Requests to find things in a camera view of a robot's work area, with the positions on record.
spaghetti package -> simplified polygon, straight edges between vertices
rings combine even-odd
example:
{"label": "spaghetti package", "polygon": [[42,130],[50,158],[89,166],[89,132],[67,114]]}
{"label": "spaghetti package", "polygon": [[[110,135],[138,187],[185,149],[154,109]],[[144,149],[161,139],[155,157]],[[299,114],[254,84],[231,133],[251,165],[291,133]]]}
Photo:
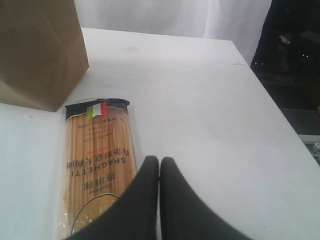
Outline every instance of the spaghetti package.
{"label": "spaghetti package", "polygon": [[128,105],[109,98],[66,106],[60,238],[101,215],[135,177]]}

white backdrop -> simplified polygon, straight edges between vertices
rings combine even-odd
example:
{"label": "white backdrop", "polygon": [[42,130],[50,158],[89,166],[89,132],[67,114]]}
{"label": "white backdrop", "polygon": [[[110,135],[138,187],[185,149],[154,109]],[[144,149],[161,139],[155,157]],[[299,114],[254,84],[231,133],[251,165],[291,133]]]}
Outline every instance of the white backdrop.
{"label": "white backdrop", "polygon": [[251,63],[272,0],[75,0],[82,27],[231,40]]}

italian flag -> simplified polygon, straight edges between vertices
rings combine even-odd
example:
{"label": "italian flag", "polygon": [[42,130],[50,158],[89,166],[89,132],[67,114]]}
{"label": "italian flag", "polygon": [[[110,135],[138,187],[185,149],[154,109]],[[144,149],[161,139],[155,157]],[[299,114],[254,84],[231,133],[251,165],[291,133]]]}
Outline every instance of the italian flag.
{"label": "italian flag", "polygon": [[97,115],[107,116],[108,109],[107,109],[107,102],[101,102],[93,106],[89,106],[86,108],[86,119],[90,120]]}

brown paper bag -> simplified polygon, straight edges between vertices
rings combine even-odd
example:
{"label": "brown paper bag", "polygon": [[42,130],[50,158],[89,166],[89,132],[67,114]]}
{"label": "brown paper bag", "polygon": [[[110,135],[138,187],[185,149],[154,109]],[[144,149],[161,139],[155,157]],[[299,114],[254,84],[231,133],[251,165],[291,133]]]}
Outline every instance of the brown paper bag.
{"label": "brown paper bag", "polygon": [[88,67],[74,0],[0,0],[0,102],[55,112]]}

white table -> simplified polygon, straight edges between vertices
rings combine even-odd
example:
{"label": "white table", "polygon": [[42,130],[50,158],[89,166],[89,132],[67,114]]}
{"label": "white table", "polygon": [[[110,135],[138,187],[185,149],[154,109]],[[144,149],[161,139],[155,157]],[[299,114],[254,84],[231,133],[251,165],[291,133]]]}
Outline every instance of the white table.
{"label": "white table", "polygon": [[[175,158],[198,195],[257,240],[320,236],[320,168],[231,41],[83,29],[90,68],[66,104],[131,101],[138,167]],[[57,113],[0,104],[0,233],[52,240]]]}

